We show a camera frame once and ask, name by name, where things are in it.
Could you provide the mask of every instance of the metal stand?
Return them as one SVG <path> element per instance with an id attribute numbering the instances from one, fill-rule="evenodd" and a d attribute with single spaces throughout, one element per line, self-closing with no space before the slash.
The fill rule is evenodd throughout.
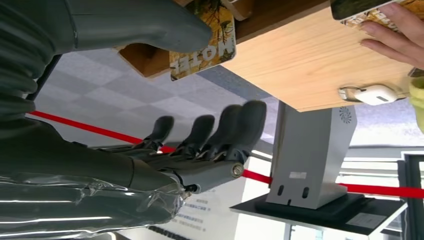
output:
<path id="1" fill-rule="evenodd" d="M 317 209 L 347 193 L 336 184 L 357 118 L 353 107 L 297 112 L 284 107 L 275 140 L 278 161 L 272 169 L 268 203 Z"/>
<path id="2" fill-rule="evenodd" d="M 356 124 L 353 107 L 297 112 L 280 102 L 270 192 L 231 209 L 361 239 L 379 233 L 407 206 L 347 193 L 335 183 Z"/>

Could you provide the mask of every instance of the robotic finger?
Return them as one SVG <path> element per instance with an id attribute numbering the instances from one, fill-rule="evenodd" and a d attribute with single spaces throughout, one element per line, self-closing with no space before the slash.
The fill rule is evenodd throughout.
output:
<path id="1" fill-rule="evenodd" d="M 244 164 L 264 130 L 267 106 L 262 101 L 249 101 L 240 110 L 235 131 L 225 136 L 211 158 L 207 154 L 196 159 L 170 162 L 159 169 L 184 186 L 187 192 L 199 194 L 242 176 Z"/>

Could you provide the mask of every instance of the label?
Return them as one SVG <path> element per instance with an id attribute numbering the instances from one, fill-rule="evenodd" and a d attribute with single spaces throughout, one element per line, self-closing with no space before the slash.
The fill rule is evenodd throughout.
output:
<path id="1" fill-rule="evenodd" d="M 387 216 L 383 215 L 375 215 L 375 214 L 368 214 L 360 212 L 358 215 L 354 216 L 352 219 L 350 219 L 346 224 L 348 225 L 354 225 L 358 227 L 363 227 L 367 229 L 375 229 L 377 228 L 385 219 Z"/>
<path id="2" fill-rule="evenodd" d="M 290 172 L 290 179 L 306 179 L 306 172 L 297 172 L 297 171 L 292 171 Z"/>

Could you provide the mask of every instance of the yellow object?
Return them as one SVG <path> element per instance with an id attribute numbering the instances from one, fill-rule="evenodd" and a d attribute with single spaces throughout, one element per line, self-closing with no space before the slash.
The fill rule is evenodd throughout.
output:
<path id="1" fill-rule="evenodd" d="M 424 133 L 424 77 L 417 77 L 409 85 L 410 102 L 415 108 L 416 123 Z"/>

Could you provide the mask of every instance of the finger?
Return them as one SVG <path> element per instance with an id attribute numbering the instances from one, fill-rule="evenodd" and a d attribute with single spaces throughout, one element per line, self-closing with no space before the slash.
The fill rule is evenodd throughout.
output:
<path id="1" fill-rule="evenodd" d="M 400 35 L 376 22 L 367 21 L 362 23 L 362 29 L 375 37 L 379 42 L 414 59 L 422 59 L 424 48 L 411 42 L 405 36 Z"/>
<path id="2" fill-rule="evenodd" d="M 360 42 L 360 44 L 364 47 L 367 47 L 381 55 L 384 55 L 390 59 L 402 62 L 402 63 L 406 63 L 406 64 L 410 64 L 415 66 L 415 64 L 417 63 L 417 61 L 411 57 L 408 57 L 396 50 L 394 50 L 393 48 L 390 48 L 386 45 L 384 45 L 383 43 L 373 40 L 373 39 L 364 39 Z"/>
<path id="3" fill-rule="evenodd" d="M 424 22 L 408 9 L 398 3 L 390 3 L 380 7 L 386 15 L 412 42 L 424 48 Z"/>

